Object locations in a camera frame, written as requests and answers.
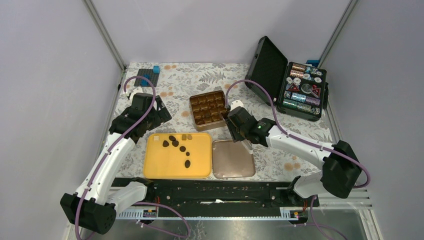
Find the white handled metal tongs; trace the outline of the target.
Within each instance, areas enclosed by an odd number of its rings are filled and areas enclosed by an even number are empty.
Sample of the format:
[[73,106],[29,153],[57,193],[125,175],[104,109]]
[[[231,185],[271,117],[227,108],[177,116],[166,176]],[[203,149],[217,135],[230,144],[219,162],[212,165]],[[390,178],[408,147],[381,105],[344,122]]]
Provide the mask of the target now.
[[254,152],[253,145],[249,140],[245,139],[245,140],[241,141],[241,144],[245,147],[245,149],[246,149],[246,151],[248,152],[249,155],[253,154],[253,152]]

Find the yellow plastic tray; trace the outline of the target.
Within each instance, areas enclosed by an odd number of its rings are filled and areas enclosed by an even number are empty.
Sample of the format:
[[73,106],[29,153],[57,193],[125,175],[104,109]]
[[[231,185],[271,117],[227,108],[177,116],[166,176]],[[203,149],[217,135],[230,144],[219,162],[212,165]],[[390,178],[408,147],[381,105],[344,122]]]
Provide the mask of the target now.
[[[172,145],[170,135],[179,141],[178,147]],[[182,140],[182,135],[187,135],[187,140]],[[188,135],[192,135],[192,140],[188,140]],[[155,136],[159,136],[159,141],[154,140]],[[163,141],[168,141],[169,146],[163,147]],[[180,151],[181,146],[190,156]],[[186,160],[191,162],[189,168],[185,168]],[[147,179],[206,179],[211,172],[212,137],[208,133],[155,133],[147,139],[142,170]]]

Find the blue lego cube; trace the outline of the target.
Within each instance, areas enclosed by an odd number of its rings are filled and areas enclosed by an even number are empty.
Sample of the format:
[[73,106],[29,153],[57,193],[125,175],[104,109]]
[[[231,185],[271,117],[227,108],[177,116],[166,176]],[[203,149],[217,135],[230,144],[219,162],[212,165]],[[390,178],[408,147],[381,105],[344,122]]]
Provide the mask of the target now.
[[160,74],[161,72],[161,68],[158,65],[154,65],[152,70],[154,74]]

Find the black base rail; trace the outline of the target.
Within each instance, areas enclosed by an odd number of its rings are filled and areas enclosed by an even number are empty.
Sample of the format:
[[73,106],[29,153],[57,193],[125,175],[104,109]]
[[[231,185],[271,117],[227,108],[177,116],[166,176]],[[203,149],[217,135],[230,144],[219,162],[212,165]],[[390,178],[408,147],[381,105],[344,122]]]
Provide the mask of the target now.
[[149,180],[141,177],[113,180],[113,187],[125,187],[131,182],[147,186],[145,201],[161,203],[178,211],[182,207],[194,210],[196,206],[229,206],[241,204],[257,208],[318,207],[319,200],[295,195],[289,182],[283,181],[226,181],[226,180]]

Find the dark grey lego baseplate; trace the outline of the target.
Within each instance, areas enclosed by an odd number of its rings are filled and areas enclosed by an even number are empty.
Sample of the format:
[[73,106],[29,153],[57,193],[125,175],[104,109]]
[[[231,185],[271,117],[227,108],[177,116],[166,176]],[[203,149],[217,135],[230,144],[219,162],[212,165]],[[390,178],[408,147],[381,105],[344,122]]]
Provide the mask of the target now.
[[[154,67],[151,69],[140,68],[137,72],[137,76],[142,76],[148,79],[153,84],[153,86],[156,87],[159,81],[160,72],[161,70],[159,67]],[[134,87],[149,87],[150,85],[144,79],[137,78],[133,86]]]

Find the gold chocolate box tin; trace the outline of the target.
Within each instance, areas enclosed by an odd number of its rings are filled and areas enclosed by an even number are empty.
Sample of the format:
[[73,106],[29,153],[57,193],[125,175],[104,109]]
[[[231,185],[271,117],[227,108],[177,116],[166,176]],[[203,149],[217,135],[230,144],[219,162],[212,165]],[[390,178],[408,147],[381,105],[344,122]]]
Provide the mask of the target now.
[[[189,97],[189,103],[197,131],[208,131],[226,126],[223,117],[227,116],[228,110],[225,107],[225,94],[222,90],[192,95]],[[210,113],[211,117],[204,118],[206,113]]]

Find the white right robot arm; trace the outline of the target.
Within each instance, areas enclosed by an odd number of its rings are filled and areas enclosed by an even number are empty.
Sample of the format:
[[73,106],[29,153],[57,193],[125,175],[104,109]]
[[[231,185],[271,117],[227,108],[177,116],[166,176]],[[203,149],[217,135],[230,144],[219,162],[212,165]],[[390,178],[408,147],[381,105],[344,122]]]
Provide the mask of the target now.
[[352,148],[344,141],[320,142],[279,129],[276,121],[256,120],[243,106],[230,107],[225,122],[235,142],[282,150],[318,168],[318,172],[297,176],[290,183],[286,198],[293,206],[324,193],[346,199],[363,171]]

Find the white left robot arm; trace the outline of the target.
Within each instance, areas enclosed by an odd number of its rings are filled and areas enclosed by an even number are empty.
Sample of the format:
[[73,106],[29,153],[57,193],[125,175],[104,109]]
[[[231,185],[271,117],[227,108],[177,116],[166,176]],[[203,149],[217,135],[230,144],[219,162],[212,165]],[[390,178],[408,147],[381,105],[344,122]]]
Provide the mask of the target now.
[[159,95],[134,93],[131,105],[111,123],[103,150],[89,174],[73,194],[64,193],[60,206],[76,229],[104,235],[118,214],[135,202],[152,204],[155,192],[144,183],[131,183],[116,193],[110,188],[124,159],[148,131],[171,120]]

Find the dark leaf chocolate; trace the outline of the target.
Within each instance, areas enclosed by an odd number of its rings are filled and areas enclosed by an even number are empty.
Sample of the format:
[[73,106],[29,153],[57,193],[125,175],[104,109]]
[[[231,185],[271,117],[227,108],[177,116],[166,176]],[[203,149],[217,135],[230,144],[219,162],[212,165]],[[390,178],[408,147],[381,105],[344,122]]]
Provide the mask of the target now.
[[186,160],[185,162],[184,162],[184,166],[185,166],[185,168],[189,168],[190,166],[191,166],[191,161],[190,160]]
[[166,140],[164,140],[163,141],[163,143],[162,143],[162,146],[164,147],[164,148],[166,148],[166,147],[168,147],[170,144],[169,144],[169,142],[168,141],[166,141]]

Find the black open carrying case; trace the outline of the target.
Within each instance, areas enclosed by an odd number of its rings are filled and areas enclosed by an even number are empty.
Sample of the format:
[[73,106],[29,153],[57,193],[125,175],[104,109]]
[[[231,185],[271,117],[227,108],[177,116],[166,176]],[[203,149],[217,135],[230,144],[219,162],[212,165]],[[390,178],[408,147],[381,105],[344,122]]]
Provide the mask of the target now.
[[328,105],[327,71],[289,61],[268,36],[258,41],[245,85],[280,113],[316,122]]

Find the rose gold tin lid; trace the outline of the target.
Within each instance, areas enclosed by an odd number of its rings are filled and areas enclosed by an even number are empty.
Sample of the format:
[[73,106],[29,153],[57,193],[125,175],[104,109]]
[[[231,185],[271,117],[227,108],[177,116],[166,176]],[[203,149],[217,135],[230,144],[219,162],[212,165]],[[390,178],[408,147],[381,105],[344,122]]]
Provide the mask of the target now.
[[241,141],[216,140],[212,143],[212,172],[217,179],[252,177],[256,173],[254,155]]

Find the blue lego brick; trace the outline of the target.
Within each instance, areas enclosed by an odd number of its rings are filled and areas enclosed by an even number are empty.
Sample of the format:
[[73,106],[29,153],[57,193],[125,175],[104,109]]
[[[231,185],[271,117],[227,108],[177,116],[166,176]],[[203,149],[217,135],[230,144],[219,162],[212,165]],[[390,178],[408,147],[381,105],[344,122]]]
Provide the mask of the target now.
[[149,74],[144,74],[143,75],[143,79],[140,82],[140,86],[142,86],[142,87],[148,87],[150,85],[148,83],[148,81],[150,81],[150,75]]

